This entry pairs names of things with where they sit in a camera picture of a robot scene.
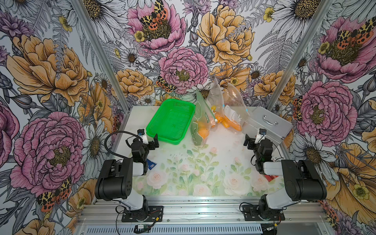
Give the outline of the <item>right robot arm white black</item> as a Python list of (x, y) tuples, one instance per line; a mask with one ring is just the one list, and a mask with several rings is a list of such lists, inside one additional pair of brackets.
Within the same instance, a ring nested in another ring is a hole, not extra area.
[(240, 204), (240, 212), (246, 221), (282, 222), (287, 207), (301, 201), (324, 200), (327, 197), (326, 186), (311, 161), (272, 161), (274, 144), (265, 138), (256, 140), (245, 135), (243, 145), (254, 152), (255, 167), (259, 174), (282, 176), (284, 180), (282, 189), (264, 194), (258, 204)]

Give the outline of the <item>orange mango bottom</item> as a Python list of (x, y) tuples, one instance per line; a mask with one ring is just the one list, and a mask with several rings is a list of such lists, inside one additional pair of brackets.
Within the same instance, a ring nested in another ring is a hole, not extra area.
[(197, 133), (198, 133), (198, 135), (199, 135), (202, 139), (205, 140), (205, 139), (209, 136), (210, 129), (205, 128), (205, 127), (199, 127)]

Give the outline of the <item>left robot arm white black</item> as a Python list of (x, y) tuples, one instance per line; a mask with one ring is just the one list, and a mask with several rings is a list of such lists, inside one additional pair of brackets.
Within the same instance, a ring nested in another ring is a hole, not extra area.
[[(131, 144), (126, 141), (126, 145), (131, 149), (131, 157), (115, 153), (108, 147), (108, 141), (116, 134), (127, 134), (134, 138)], [(118, 202), (125, 207), (124, 214), (129, 214), (133, 219), (148, 219), (148, 201), (144, 195), (133, 190), (133, 177), (144, 176), (155, 167), (156, 164), (148, 159), (148, 155), (151, 150), (159, 147), (158, 135), (149, 141), (143, 129), (139, 129), (137, 134), (116, 131), (106, 137), (104, 147), (109, 154), (120, 159), (106, 160), (103, 163), (95, 186), (96, 198)]]

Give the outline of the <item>clear zip-top bag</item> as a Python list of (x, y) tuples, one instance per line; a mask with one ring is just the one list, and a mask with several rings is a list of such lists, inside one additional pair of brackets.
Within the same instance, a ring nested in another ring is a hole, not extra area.
[(206, 103), (212, 113), (210, 116), (211, 126), (215, 127), (224, 120), (223, 93), (216, 78), (211, 83), (211, 88), (209, 90)]
[(237, 122), (243, 127), (245, 121), (249, 119), (250, 115), (240, 92), (234, 85), (227, 83), (224, 88), (223, 99), (224, 116), (233, 122)]
[(195, 114), (192, 118), (191, 123), (191, 134), (193, 138), (193, 143), (195, 146), (203, 146), (206, 144), (207, 138), (202, 139), (197, 131), (199, 127), (205, 127), (211, 130), (212, 126), (210, 123), (211, 111), (206, 103), (206, 100), (203, 98), (199, 91), (195, 92), (196, 102), (195, 104)]

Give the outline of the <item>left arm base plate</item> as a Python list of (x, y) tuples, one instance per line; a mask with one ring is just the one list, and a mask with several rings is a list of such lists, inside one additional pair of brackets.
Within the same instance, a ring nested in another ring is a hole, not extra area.
[(164, 206), (149, 206), (137, 211), (124, 212), (121, 222), (162, 222)]

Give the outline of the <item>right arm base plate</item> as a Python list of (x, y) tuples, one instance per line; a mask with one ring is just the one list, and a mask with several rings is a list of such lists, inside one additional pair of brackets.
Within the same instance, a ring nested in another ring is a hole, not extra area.
[(256, 205), (241, 205), (240, 211), (243, 213), (245, 221), (284, 221), (283, 211), (273, 209), (260, 209)]

